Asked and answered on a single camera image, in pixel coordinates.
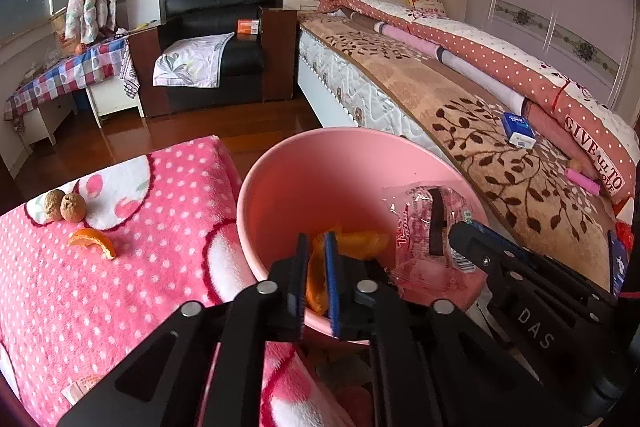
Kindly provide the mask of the left walnut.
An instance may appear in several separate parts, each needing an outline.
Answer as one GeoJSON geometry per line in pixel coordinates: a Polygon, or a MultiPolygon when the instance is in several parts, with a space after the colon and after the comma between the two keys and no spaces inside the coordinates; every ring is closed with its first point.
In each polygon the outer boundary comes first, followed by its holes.
{"type": "Polygon", "coordinates": [[[62,220],[61,206],[64,197],[65,192],[59,188],[48,192],[46,196],[44,196],[42,208],[48,220],[62,220]]]}

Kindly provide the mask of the clear snack wrapper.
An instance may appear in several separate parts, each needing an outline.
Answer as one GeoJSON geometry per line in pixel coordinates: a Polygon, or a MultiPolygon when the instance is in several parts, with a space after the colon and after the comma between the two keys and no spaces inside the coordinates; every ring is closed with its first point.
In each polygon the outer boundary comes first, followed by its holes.
{"type": "Polygon", "coordinates": [[[466,199],[450,186],[415,183],[389,188],[383,202],[397,219],[390,278],[400,291],[424,296],[466,291],[475,265],[448,239],[454,225],[473,220],[466,199]]]}

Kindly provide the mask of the bed with brown leaf blanket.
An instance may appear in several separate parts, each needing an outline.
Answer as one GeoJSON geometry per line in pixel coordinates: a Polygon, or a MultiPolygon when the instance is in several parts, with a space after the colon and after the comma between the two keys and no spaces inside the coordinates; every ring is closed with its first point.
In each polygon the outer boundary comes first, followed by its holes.
{"type": "Polygon", "coordinates": [[[423,146],[463,174],[500,232],[610,286],[612,205],[567,179],[568,159],[547,138],[530,150],[510,144],[496,98],[403,43],[341,15],[298,21],[298,84],[323,127],[423,146]]]}

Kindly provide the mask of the pink polka dot blanket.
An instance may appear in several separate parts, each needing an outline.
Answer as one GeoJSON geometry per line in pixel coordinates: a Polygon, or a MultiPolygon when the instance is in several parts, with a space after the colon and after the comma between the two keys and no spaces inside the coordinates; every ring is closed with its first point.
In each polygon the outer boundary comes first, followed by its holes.
{"type": "Polygon", "coordinates": [[[241,180],[216,136],[65,183],[115,256],[73,246],[76,225],[35,197],[1,219],[1,373],[53,426],[70,391],[106,375],[183,303],[228,303],[255,283],[236,228],[241,180]]]}

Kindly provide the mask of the right walnut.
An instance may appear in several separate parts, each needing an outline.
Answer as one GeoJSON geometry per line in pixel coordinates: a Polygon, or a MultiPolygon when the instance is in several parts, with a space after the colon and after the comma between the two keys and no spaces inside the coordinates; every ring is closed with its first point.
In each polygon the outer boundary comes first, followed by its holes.
{"type": "Polygon", "coordinates": [[[77,193],[65,194],[61,199],[60,213],[62,219],[67,222],[81,222],[85,219],[87,214],[85,199],[77,193]]]}

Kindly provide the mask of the rolled red polka dot quilt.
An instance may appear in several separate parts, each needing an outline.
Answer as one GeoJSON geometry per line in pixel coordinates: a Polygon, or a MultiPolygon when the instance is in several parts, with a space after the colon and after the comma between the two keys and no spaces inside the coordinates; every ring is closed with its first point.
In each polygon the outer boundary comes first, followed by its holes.
{"type": "Polygon", "coordinates": [[[390,0],[318,1],[321,13],[351,9],[434,42],[535,102],[587,154],[614,204],[636,193],[639,142],[634,129],[554,67],[484,30],[390,0]]]}

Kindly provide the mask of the orange peel piece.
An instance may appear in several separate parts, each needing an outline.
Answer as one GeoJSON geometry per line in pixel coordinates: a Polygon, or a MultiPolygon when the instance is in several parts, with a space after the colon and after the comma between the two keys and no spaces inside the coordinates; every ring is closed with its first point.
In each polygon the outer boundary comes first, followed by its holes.
{"type": "Polygon", "coordinates": [[[117,257],[116,249],[112,240],[103,232],[90,228],[83,228],[75,231],[68,245],[77,247],[98,247],[102,257],[108,260],[115,260],[117,257]]]}

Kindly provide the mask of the pink tube on bed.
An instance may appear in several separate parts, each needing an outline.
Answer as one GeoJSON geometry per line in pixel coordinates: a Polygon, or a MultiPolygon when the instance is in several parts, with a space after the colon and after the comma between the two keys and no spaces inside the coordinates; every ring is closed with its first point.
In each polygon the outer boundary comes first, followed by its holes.
{"type": "Polygon", "coordinates": [[[564,174],[567,180],[570,180],[570,182],[573,182],[576,185],[582,187],[589,194],[592,194],[592,195],[600,194],[601,192],[600,184],[597,183],[596,181],[593,181],[587,178],[582,173],[574,169],[566,168],[564,174]]]}

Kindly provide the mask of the pink plastic trash bucket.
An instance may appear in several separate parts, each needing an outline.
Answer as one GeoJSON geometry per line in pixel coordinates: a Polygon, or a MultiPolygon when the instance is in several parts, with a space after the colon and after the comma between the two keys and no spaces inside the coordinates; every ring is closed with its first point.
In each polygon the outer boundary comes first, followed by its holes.
{"type": "Polygon", "coordinates": [[[265,280],[273,262],[294,255],[302,233],[394,234],[397,219],[383,194],[418,182],[454,188],[475,220],[487,220],[460,172],[404,138],[349,127],[291,136],[262,155],[241,186],[236,224],[250,271],[265,280]]]}

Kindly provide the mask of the walnut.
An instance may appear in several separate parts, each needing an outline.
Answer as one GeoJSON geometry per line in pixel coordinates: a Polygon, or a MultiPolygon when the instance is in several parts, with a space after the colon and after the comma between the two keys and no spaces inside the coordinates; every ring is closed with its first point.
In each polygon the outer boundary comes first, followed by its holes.
{"type": "Polygon", "coordinates": [[[85,219],[87,214],[85,199],[77,193],[65,194],[61,199],[60,213],[62,219],[67,222],[81,222],[85,219]]]}
{"type": "Polygon", "coordinates": [[[62,220],[61,206],[64,197],[65,192],[59,188],[48,192],[46,196],[44,196],[42,208],[48,220],[62,220]]]}

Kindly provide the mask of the plaid covered side table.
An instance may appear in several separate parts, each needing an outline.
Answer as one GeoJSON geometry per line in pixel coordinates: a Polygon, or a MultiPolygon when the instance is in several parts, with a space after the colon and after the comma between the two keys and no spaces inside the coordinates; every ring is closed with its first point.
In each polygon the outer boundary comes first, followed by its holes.
{"type": "Polygon", "coordinates": [[[120,35],[63,58],[6,99],[4,120],[25,145],[55,141],[55,129],[75,109],[73,94],[85,91],[96,121],[135,108],[143,115],[140,82],[129,38],[120,35]]]}

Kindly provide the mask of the orange plastic wrapper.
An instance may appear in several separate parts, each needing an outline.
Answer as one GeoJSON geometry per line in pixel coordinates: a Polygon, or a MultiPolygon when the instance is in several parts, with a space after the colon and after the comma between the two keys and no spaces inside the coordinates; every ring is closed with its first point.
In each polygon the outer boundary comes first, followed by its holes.
{"type": "MultiPolygon", "coordinates": [[[[390,243],[390,236],[375,231],[344,232],[341,227],[329,230],[335,235],[340,255],[360,261],[380,260],[390,243]]],[[[307,267],[306,305],[314,313],[324,315],[329,310],[328,286],[326,286],[326,259],[324,259],[322,232],[311,242],[311,255],[307,267]]]]}

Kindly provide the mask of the blue tissue pack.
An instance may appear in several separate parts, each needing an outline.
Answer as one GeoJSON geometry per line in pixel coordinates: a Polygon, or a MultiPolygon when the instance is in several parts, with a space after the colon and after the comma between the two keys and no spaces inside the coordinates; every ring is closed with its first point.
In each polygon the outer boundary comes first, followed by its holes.
{"type": "Polygon", "coordinates": [[[530,150],[536,144],[536,135],[526,118],[513,113],[503,113],[501,117],[506,141],[511,145],[530,150]]]}

